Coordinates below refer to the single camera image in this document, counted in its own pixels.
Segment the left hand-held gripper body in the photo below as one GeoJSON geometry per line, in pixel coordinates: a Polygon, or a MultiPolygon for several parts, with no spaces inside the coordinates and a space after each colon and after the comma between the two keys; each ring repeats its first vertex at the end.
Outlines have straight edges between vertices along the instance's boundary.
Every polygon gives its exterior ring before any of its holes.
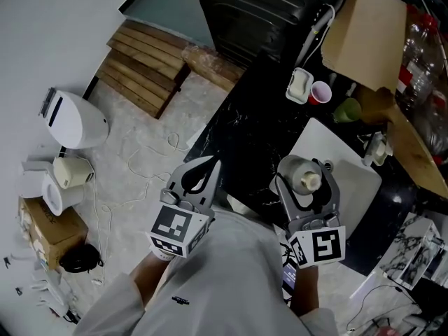
{"type": "Polygon", "coordinates": [[[164,188],[160,201],[151,207],[155,220],[148,237],[159,258],[188,257],[209,231],[214,219],[211,208],[215,190],[183,191],[164,188]]]}

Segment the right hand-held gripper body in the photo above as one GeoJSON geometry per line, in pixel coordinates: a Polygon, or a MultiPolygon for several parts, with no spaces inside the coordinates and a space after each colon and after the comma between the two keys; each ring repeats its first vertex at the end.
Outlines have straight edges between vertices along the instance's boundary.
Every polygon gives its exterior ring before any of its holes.
{"type": "Polygon", "coordinates": [[[340,224],[338,212],[325,216],[299,217],[289,213],[287,216],[288,243],[300,269],[345,258],[346,228],[340,224]]]}

